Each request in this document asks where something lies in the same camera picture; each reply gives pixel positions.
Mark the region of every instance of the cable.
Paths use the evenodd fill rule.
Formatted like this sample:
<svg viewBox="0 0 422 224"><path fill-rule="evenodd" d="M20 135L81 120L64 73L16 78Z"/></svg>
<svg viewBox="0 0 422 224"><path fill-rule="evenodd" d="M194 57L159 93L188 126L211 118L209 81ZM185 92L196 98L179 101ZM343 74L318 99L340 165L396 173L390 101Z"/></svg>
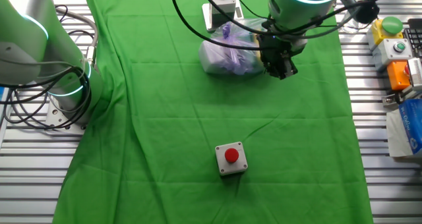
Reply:
<svg viewBox="0 0 422 224"><path fill-rule="evenodd" d="M19 113L16 113L16 115L22 120L22 122L24 122L25 124L27 124L28 126L32 127L32 128L36 128L36 129L56 129L56 128L67 128L68 126L73 125L75 122L77 122L84 114L85 112L87 112L88 108L89 108L89 103L87 103L88 101L91 100L91 93L90 93L90 84L89 84L89 80L88 77L86 75L84 75L84 77L82 77L81 79L81 84L84 86L84 90L83 90L83 96L85 96L85 100L81 103L83 106L79 106L80 109L78 109L78 111L67 121L65 121L64 123L57 125L57 126L51 126L51 125L46 125L45 123L42 123L40 121L38 121L37 119L33 118L32 116L30 116L27 112L27 110L25 110L24 106L19 103L20 107L22 108L22 110L29 116L32 117L32 120L34 120L36 123L38 123L39 125L42 126L35 126L33 124L28 123L27 121L24 120L24 118L22 116L19 115ZM19 95L17 93L16 90L15 91L15 95L16 98L19 101L23 101L19 99ZM15 112L17 112L17 109L15 107L15 103L13 101L13 97L11 97L11 95L8 95L7 101L10 101L9 103L12 104L12 107L14 109ZM3 110L3 116L6 118L6 110Z"/></svg>
<svg viewBox="0 0 422 224"><path fill-rule="evenodd" d="M68 70L71 70L73 67L76 67L68 62L64 62L64 61L49 61L49 62L40 62L40 63L21 63L21 62L16 62L16 61L10 61L10 60L6 60L6 59L1 59L0 61L5 62L5 63L12 63L12 64L17 64L17 65L52 65L52 64L62 64L62 65L67 65L69 66L69 68L65 69L63 72L60 72L58 75L62 74L62 73L66 73ZM55 80L55 78L51 78L49 80L46 80L44 82L40 82L40 83L36 83L36 84L29 84L29 85L7 85L7 84L0 84L0 86L2 87L6 87L6 88L34 88L37 86L43 86L46 84L49 84L50 82L53 82Z"/></svg>
<svg viewBox="0 0 422 224"><path fill-rule="evenodd" d="M64 76L66 76L67 74L69 74L73 71L77 71L77 69L79 69L79 68L77 68L77 67L70 68L69 70L66 71L66 73L63 73L63 74L59 75L57 78L55 78L55 80L47 88L45 88L42 92L40 92L40 93L36 94L35 96L30 97L30 98L23 99L22 101L16 101L16 102L14 102L14 104L28 102L28 101L31 101L33 99L36 99L38 97L43 96L50 89L52 89L56 85L56 83L58 83L58 81L60 81ZM9 103L8 101L0 101L0 105L12 105L12 104L13 103Z"/></svg>
<svg viewBox="0 0 422 224"><path fill-rule="evenodd" d="M7 100L9 100L9 96L11 96L12 92L15 92L16 90L9 90L10 95L8 95ZM25 121L27 121L28 119L33 118L38 112L40 112L40 110L42 109L42 107L47 103L47 94L45 94L44 100L41 103L41 105L37 108L37 110L35 110L35 112L33 112L31 115L28 115L26 118L21 119L20 121L13 121L10 118L8 118L7 116L4 116L4 118L7 120L7 122L11 123L11 124L20 124L23 123Z"/></svg>
<svg viewBox="0 0 422 224"><path fill-rule="evenodd" d="M56 8L55 10L58 13L64 13L65 12L63 9L59 9L59 8ZM67 15L68 16L71 16L71 17L73 17L75 19L78 19L78 20L81 20L81 21L87 23L88 25L90 25L92 27L92 29L94 29L94 39L92 40L92 43L91 43L90 46L94 46L95 47L97 45L97 42L98 42L98 28L95 25L95 23L92 20L86 18L85 16L81 16L79 14L72 13L70 11L67 12Z"/></svg>
<svg viewBox="0 0 422 224"><path fill-rule="evenodd" d="M63 20L65 19L65 16L67 15L67 13L69 12L69 9L67 8L66 5L56 5L55 8L57 10L58 7L65 7L66 11L63 13L63 16L60 18L59 22L63 22Z"/></svg>
<svg viewBox="0 0 422 224"><path fill-rule="evenodd" d="M315 38L319 38L319 37L322 37L322 36L326 36L326 35L328 35L328 34L330 34L332 32L335 32L336 30L340 29L341 27L343 27L344 24L348 23L353 17L355 17L356 14L357 14L357 11L354 12L352 15L350 15L349 18L347 18L346 20L344 20L343 22L341 22L338 26L336 26L336 27L334 27L332 29L329 29L329 30L327 30L327 31L325 31L323 33L315 34L315 35L312 35L312 36L292 36L292 35L289 35L289 36L283 36L283 38L295 39L295 40L298 40L298 39L300 39L300 40L308 40L308 39L315 39Z"/></svg>
<svg viewBox="0 0 422 224"><path fill-rule="evenodd" d="M344 27L347 27L347 28L352 28L352 29L355 29L355 30L363 30L363 29L366 29L368 26L370 26L372 24L372 22L371 23L369 23L369 24L366 24L365 26L362 26L362 27L360 27L360 28L358 28L358 27L354 27L354 26L344 26ZM326 25L326 26L317 26L317 27L336 27L337 25L331 25L331 26L329 26L329 25Z"/></svg>
<svg viewBox="0 0 422 224"><path fill-rule="evenodd" d="M67 32L68 35L74 34L74 33L83 33L89 35L92 39L94 39L93 35L90 32L87 32L86 30L72 30L71 32Z"/></svg>
<svg viewBox="0 0 422 224"><path fill-rule="evenodd" d="M266 20L268 20L268 18L266 18L266 17L263 17L263 16L260 16L260 15L258 15L258 14L256 14L256 13L254 13L252 10L250 10L250 8L248 8L248 6L246 6L246 4L242 1L242 0L239 0L239 2L240 3L242 3L242 5L250 12L250 13L252 13L253 15L255 15L256 17L258 17L258 18L263 18L263 19L266 19Z"/></svg>
<svg viewBox="0 0 422 224"><path fill-rule="evenodd" d="M173 1L173 6L177 12L177 15L179 16L180 20L183 22L183 24L192 32L194 33L196 36L200 37L203 40L206 40L208 42L214 43L216 45L222 46L222 47L228 47L228 48L232 48L232 49L244 49L244 50L256 50L256 51L260 51L260 50L265 50L265 49L275 49L275 47L243 47L243 46L237 46L237 45L230 45L230 44L226 44L226 43L221 43L218 42L216 40L212 40L204 35L202 35L201 33L197 32L185 19L185 17L182 15L179 6L177 5L176 0L172 0Z"/></svg>

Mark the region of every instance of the black cable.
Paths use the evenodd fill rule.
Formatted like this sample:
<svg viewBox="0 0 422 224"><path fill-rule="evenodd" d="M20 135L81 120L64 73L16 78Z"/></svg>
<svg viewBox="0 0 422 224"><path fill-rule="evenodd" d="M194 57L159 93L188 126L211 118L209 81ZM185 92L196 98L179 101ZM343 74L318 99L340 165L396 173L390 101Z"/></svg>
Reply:
<svg viewBox="0 0 422 224"><path fill-rule="evenodd" d="M70 68L70 70L66 70L65 73L61 73L60 75L58 75L55 78L55 80L47 88L45 88L42 92L36 94L35 96L32 96L30 98L26 98L26 99L23 99L23 100L15 101L13 103L9 102L9 101L0 101L0 105L13 105L13 104L18 104L18 103L25 103L25 102L31 101L33 99L39 98L39 97L43 96L45 93L47 93L50 89L52 89L56 85L56 83L58 83L58 81L60 81L65 75L76 71L76 69L79 69L79 68L72 67L72 68Z"/></svg>
<svg viewBox="0 0 422 224"><path fill-rule="evenodd" d="M91 100L91 91L90 91L90 84L89 84L89 78L87 77L86 74L84 74L84 76L82 76L80 78L81 80L81 84L83 85L83 93L82 93L82 97L85 97L84 101L81 101L81 103L84 104L83 107L81 107L77 112L74 113L74 115L68 119L67 121L65 121L64 123L57 125L57 126L51 126L51 125L46 125L45 123L33 118L33 115L29 115L27 110L24 108L23 104L19 103L20 107L22 108L22 110L25 112L26 115L28 115L28 117L32 118L33 121L35 121L36 123L38 123L39 125L42 126L35 126L29 122L27 122L21 115L19 115L19 113L17 113L17 108L15 107L15 103L13 103L13 97L11 97L11 95L8 95L8 101L10 100L10 103L12 103L12 107L13 110L15 111L16 115L21 119L22 122L24 122L25 124L27 124L28 126L35 128L35 129L58 129L58 128L67 128L68 126L73 125L74 123L76 123L84 114L85 112L87 112L89 105L90 105L90 100ZM15 91L15 96L17 98L17 100L22 101L19 99L19 95L17 93L16 90ZM3 110L3 116L5 118L7 118L6 116L6 110Z"/></svg>
<svg viewBox="0 0 422 224"><path fill-rule="evenodd" d="M244 50L256 50L256 51L260 51L260 50L265 50L265 49L275 49L275 47L243 47L243 46L237 46L237 45L230 45L230 44L226 44L226 43L221 43L218 42L216 40L212 40L204 35L202 35L201 33L197 32L185 19L185 17L182 15L182 12L179 9L179 6L177 5L176 0L172 0L173 1L173 6L177 12L177 15L179 16L180 20L183 22L183 24L192 32L194 33L196 36L200 37L203 40L206 40L208 42L214 43L216 45L222 46L222 47L228 47L228 48L232 48L232 49L244 49Z"/></svg>
<svg viewBox="0 0 422 224"><path fill-rule="evenodd" d="M7 101L8 101L8 100L10 100L10 99L9 99L9 96L11 96L11 95L12 95L12 93L11 93L11 92L15 92L15 93L17 93L17 91L16 91L16 90L9 90L9 92L10 92L10 94L8 95L8 98L6 99ZM37 108L37 110L35 110L35 112L33 112L32 114L27 115L27 117L26 117L26 118L21 119L20 121L13 121L13 120L11 120L10 118L8 118L7 116L4 116L4 118L7 120L7 122L9 122L9 123L11 123L11 124L20 124L20 123L23 123L23 122L27 121L28 119L33 119L33 118L34 118L34 116L35 116L38 112L40 112L40 110L42 109L42 107L43 107L43 106L47 103L47 98L48 98L48 95L47 95L47 94L45 94L44 100L43 100L43 102L41 103L41 105Z"/></svg>
<svg viewBox="0 0 422 224"><path fill-rule="evenodd" d="M59 20L59 22L61 23L61 22L63 22L63 20L65 19L65 16L67 15L67 13L68 13L69 9L67 8L67 6L66 6L66 5L56 5L56 6L55 6L55 8L57 8L57 7L65 7L65 8L66 8L65 13L63 14L63 16L62 16L62 17L60 18L60 20Z"/></svg>
<svg viewBox="0 0 422 224"><path fill-rule="evenodd" d="M227 13L225 13L213 0L208 0L208 1L211 3L211 5L213 7L215 7L217 9L218 12L220 12L223 16L225 16L230 22L232 22L233 24L235 24L236 26L238 26L238 27L240 27L240 28L242 28L244 30L247 30L249 32L256 33L256 34L266 35L266 36L283 36L283 35L290 34L290 33L296 33L296 32L298 32L300 30L304 30L304 29L306 29L306 28L308 28L310 26L313 26L314 24L318 24L318 23L322 22L323 20L325 20L325 19L333 16L334 14L338 14L338 13L340 13L342 11L345 11L345 10L348 10L348 9L351 9L351 8L354 8L354 7L358 7L358 6L361 6L361 5L365 5L365 4L368 4L368 3L373 3L376 0L360 1L358 3L351 4L351 5L347 6L347 7L342 7L341 9L338 9L337 11L334 11L334 12L332 12L330 14L327 14L324 17L320 17L320 18L318 18L316 20L313 20L313 21L311 21L308 24L305 24L303 26L300 26L300 27L295 28L295 29L292 29L292 30L288 30L288 31L285 31L285 32L280 32L280 33L263 32L263 31L255 30L255 29L249 28L249 27L247 27L245 25L242 25L238 21L232 19Z"/></svg>
<svg viewBox="0 0 422 224"><path fill-rule="evenodd" d="M5 60L5 59L0 59L0 61L2 62L6 62L6 63L12 63L12 64L18 64L18 65L37 65L38 63L20 63L20 62L14 62L14 61L9 61L9 60ZM39 65L46 65L47 63L56 63L56 62L41 62L39 63ZM64 70L62 73L65 74L67 73L67 71L72 70L73 66L70 66L71 64L69 64L69 68ZM43 82L40 83L35 83L35 84L26 84L26 85L8 85L8 84L0 84L1 87L4 88L17 88L17 89L25 89L25 88L34 88L37 86L43 86L46 84L49 84L50 82L53 82L55 80L55 78L50 78L48 80L45 80Z"/></svg>
<svg viewBox="0 0 422 224"><path fill-rule="evenodd" d="M71 32L67 32L68 35L74 34L74 33L83 33L83 34L87 34L89 35L92 39L94 39L94 36L90 33L87 32L86 30L72 30Z"/></svg>
<svg viewBox="0 0 422 224"><path fill-rule="evenodd" d="M362 26L362 27L360 27L360 28L358 28L358 27L354 27L354 26L344 26L344 27L347 27L347 28L352 28L352 29L355 29L355 30L363 30L363 29L366 29L368 26L370 26L372 24L372 22L371 23L369 23L369 24L366 24L365 26ZM317 26L317 27L336 27L336 25L331 25L331 26L329 26L329 25L326 25L326 26Z"/></svg>
<svg viewBox="0 0 422 224"><path fill-rule="evenodd" d="M268 18L267 17L263 17L263 16L260 16L260 15L258 15L258 14L256 14L256 13L254 13L252 10L250 10L250 8L248 8L248 6L246 6L246 4L242 1L242 0L239 0L239 2L240 3L242 3L242 5L250 12L250 13L252 13L252 14L254 14L256 17L258 17L258 18L263 18L263 19L266 19L266 20L268 20Z"/></svg>

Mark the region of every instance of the emergency stop button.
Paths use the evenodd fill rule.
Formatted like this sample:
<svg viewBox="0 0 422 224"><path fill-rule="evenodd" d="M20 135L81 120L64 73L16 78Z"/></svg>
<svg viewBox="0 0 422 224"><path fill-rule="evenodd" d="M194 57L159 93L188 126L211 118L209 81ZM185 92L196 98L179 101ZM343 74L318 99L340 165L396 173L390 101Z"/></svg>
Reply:
<svg viewBox="0 0 422 224"><path fill-rule="evenodd" d="M239 159L239 152L235 148L229 148L224 153L224 157L228 163L235 163Z"/></svg>

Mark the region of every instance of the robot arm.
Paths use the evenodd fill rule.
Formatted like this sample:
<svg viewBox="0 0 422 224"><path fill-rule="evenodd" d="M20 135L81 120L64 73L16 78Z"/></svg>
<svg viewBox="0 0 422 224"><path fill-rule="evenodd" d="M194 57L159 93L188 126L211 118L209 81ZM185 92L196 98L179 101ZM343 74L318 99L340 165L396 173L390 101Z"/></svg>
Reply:
<svg viewBox="0 0 422 224"><path fill-rule="evenodd" d="M341 1L345 7L351 7L358 1L364 0ZM258 35L258 41L261 48L273 47L273 49L261 51L261 60L271 76L284 79L297 73L291 58L303 51L307 39L315 38L306 36L306 31L322 24L322 21L317 20L315 24L295 32L293 36L282 34L325 16L335 2L336 0L269 0L268 5L272 19L267 21L264 27L269 32L274 32L276 37ZM346 22L354 18L360 23L371 23L377 17L378 12L379 8L374 1L373 4L350 8L350 17Z"/></svg>
<svg viewBox="0 0 422 224"><path fill-rule="evenodd" d="M84 75L69 73L48 93L60 110L69 111L65 116L73 117L86 103L88 90L90 107L79 120L87 123L101 95L102 79L58 21L53 0L0 0L0 9L0 83L15 88L33 81L41 84L69 67L78 68ZM82 76L89 78L90 88L84 88Z"/></svg>

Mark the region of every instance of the plastic bag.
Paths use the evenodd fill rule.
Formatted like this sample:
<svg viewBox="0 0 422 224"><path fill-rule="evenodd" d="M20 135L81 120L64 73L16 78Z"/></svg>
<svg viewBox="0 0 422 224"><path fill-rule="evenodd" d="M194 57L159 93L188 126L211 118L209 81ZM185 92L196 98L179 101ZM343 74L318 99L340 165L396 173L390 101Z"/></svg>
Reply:
<svg viewBox="0 0 422 224"><path fill-rule="evenodd" d="M265 19L241 19L241 24L257 30L264 30L261 24ZM245 47L258 47L256 35L231 22L220 26L212 35L213 40ZM264 70L259 51L231 49L208 41L199 48L199 59L204 71L212 74L258 73Z"/></svg>

